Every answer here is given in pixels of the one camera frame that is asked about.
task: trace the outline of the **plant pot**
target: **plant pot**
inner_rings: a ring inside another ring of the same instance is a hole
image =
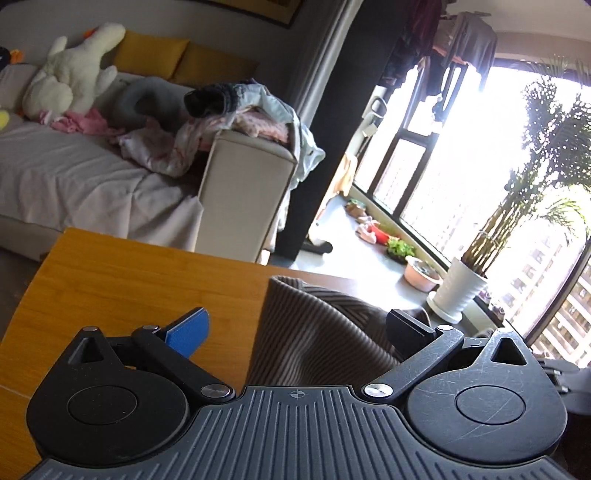
[[[416,257],[406,258],[404,278],[417,290],[429,293],[436,285],[441,285],[441,277],[426,262]]]
[[[455,258],[447,272],[443,284],[437,292],[429,294],[427,303],[445,321],[458,323],[462,311],[486,285],[487,280],[475,274],[460,260]]]

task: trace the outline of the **white sofa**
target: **white sofa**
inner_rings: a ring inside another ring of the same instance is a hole
[[[32,68],[0,73],[0,105],[19,110]],[[120,74],[96,106],[108,109],[131,77]],[[180,95],[186,90],[178,88]],[[77,227],[254,262],[296,158],[296,147],[225,131],[198,186],[124,160],[104,138],[64,134],[13,115],[0,132],[0,247],[38,260],[61,232]]]

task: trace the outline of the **yellow pillow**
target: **yellow pillow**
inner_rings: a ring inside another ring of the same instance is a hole
[[[128,30],[113,65],[120,72],[168,80],[188,43],[188,39],[153,37]]]
[[[258,63],[190,43],[171,80],[188,87],[250,79]]]

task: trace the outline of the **white sheet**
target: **white sheet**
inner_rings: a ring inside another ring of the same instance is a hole
[[[0,215],[194,251],[197,187],[124,160],[106,140],[25,122],[0,134]]]

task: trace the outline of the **pink bowl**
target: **pink bowl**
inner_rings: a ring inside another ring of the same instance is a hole
[[[435,288],[435,286],[440,285],[443,280],[439,276],[439,274],[429,265],[420,260],[419,258],[408,256],[406,257],[407,266],[404,269],[404,278],[408,283],[410,283],[414,288],[417,290],[423,291],[428,293]],[[428,270],[433,271],[433,276],[437,276],[437,278],[431,278],[428,275],[425,275],[422,271],[418,269],[418,267],[423,267]]]

